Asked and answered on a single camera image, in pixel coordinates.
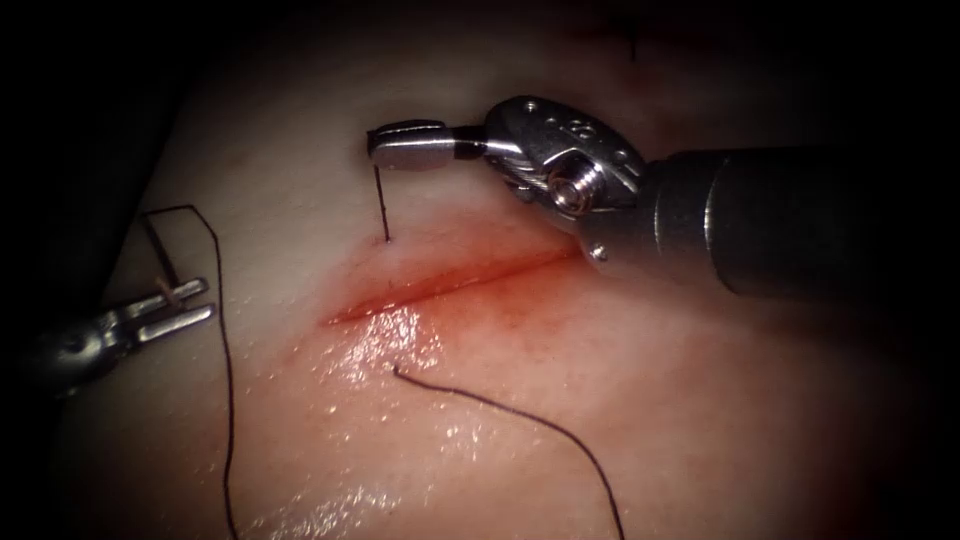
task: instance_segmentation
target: surgical instrument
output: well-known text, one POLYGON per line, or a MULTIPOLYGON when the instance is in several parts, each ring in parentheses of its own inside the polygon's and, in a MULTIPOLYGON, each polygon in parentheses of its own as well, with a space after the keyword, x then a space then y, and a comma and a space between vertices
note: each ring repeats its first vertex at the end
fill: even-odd
POLYGON ((799 299, 860 299, 884 286, 881 216, 865 160, 850 149, 688 151, 648 163, 596 118, 518 96, 481 126, 385 125, 367 150, 398 170, 482 156, 606 275, 799 299))

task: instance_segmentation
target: metal shaft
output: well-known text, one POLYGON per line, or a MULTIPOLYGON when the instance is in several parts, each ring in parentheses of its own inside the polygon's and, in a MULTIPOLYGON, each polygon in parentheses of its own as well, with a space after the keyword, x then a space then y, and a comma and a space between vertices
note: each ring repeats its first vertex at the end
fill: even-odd
POLYGON ((741 295, 882 294, 893 216, 868 163, 826 147, 675 154, 648 165, 636 209, 578 221, 583 250, 605 274, 741 295))

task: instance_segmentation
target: screw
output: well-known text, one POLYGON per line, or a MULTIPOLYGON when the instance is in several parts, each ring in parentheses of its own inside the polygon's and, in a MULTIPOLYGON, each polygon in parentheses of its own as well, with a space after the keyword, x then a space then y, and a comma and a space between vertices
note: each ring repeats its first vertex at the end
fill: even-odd
POLYGON ((550 197, 561 212, 582 216, 590 211, 603 186, 602 169, 584 157, 572 156, 550 173, 547 184, 550 197))
POLYGON ((607 262, 607 248, 600 242, 590 244, 590 251, 587 253, 597 262, 607 262))

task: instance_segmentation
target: black suture thread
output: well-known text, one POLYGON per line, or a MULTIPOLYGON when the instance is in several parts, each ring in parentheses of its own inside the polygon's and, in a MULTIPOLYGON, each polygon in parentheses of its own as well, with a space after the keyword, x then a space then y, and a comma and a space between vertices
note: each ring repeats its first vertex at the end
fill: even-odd
POLYGON ((373 166, 373 177, 377 181, 377 197, 380 198, 380 220, 383 221, 383 238, 390 243, 390 227, 387 226, 387 207, 383 204, 383 185, 380 183, 380 167, 373 166))
POLYGON ((197 210, 197 208, 192 204, 149 210, 144 212, 142 216, 155 216, 157 214, 180 211, 193 212, 193 214, 197 216, 197 219, 203 223, 203 226, 206 227, 207 232, 210 233, 210 238, 213 240, 213 249, 217 256, 217 302, 219 304, 219 309, 217 309, 217 318, 220 324, 220 338, 223 342, 223 354, 226 360, 225 363, 227 371, 227 452, 223 464, 223 504, 227 514, 227 529, 230 532, 230 538, 233 540, 238 540, 239 535, 237 534, 237 524, 233 518, 233 502, 230 499, 230 468, 233 466, 236 404, 234 403, 233 391, 233 357, 230 355, 230 342, 227 341, 227 323, 223 316, 223 260, 220 257, 220 239, 217 237, 217 233, 213 231, 213 227, 210 226, 210 223, 206 220, 206 218, 203 217, 203 214, 201 214, 200 211, 197 210))
POLYGON ((140 215, 140 225, 143 226, 143 231, 147 233, 147 239, 150 240, 150 245, 153 246, 153 251, 157 254, 157 259, 160 260, 160 267, 163 269, 163 275, 167 278, 167 285, 171 288, 175 288, 180 285, 180 278, 177 276, 177 270, 173 267, 173 263, 170 261, 170 255, 167 254, 166 248, 163 247, 163 242, 160 241, 160 235, 157 234, 157 230, 153 227, 153 223, 150 222, 150 217, 147 214, 140 215))
POLYGON ((617 525, 617 537, 620 540, 624 540, 623 524, 620 523, 620 510, 617 508, 617 500, 613 496, 613 488, 610 487, 610 481, 607 480, 607 475, 604 474, 603 467, 600 466, 600 462, 597 460, 596 456, 593 455, 593 452, 591 452, 590 449, 587 448, 587 445, 584 444, 583 441, 581 441, 576 435, 568 431, 566 428, 551 422, 550 420, 547 420, 545 418, 540 418, 539 416, 536 416, 534 414, 531 414, 525 411, 521 411, 519 409, 514 409, 509 405, 498 403, 488 397, 484 397, 479 394, 474 394, 473 392, 470 392, 468 390, 461 390, 459 388, 451 388, 448 386, 437 386, 430 383, 425 383, 423 381, 418 381, 417 379, 414 379, 409 375, 404 375, 403 373, 400 373, 400 366, 398 366, 397 364, 393 365, 393 376, 405 382, 408 382, 414 386, 424 388, 426 390, 432 390, 434 392, 443 392, 446 394, 454 394, 457 396, 463 396, 475 401, 479 401, 484 405, 489 405, 503 412, 514 414, 516 416, 520 416, 522 418, 526 418, 527 420, 531 420, 540 425, 546 426, 556 431, 557 433, 560 433, 561 435, 570 439, 571 441, 573 441, 573 444, 577 445, 580 448, 580 450, 582 450, 583 453, 586 454, 587 458, 590 459, 590 462, 593 463, 593 467, 597 470, 597 474, 600 476, 600 481, 603 482, 603 488, 607 490, 607 499, 610 501, 610 511, 613 513, 613 521, 617 525))

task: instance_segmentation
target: skin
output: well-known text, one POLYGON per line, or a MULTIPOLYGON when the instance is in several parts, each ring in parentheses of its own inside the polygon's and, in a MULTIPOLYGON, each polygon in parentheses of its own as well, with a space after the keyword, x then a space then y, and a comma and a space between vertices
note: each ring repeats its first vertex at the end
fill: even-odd
MULTIPOLYGON (((816 81, 652 33, 631 64, 599 12, 515 8, 504 21, 493 9, 390 9, 301 16, 230 52, 192 92, 143 200, 192 203, 220 238, 241 537, 616 534, 596 471, 567 439, 416 388, 393 365, 577 434, 627 538, 861 531, 869 471, 902 435, 884 419, 909 414, 914 391, 862 339, 872 323, 602 278, 558 255, 571 240, 481 162, 385 173, 396 239, 381 244, 363 148, 378 125, 475 123, 517 94, 589 111, 648 159, 825 142, 835 131, 808 114, 816 81), (386 294, 364 284, 469 274, 491 253, 509 271, 330 322, 386 294), (521 297, 536 301, 504 300, 521 297)), ((215 287, 200 224, 155 223, 181 277, 215 287)), ((150 292, 157 275, 133 228, 107 299, 150 292)), ((81 535, 226 537, 226 396, 219 329, 207 324, 70 400, 53 467, 81 535)))

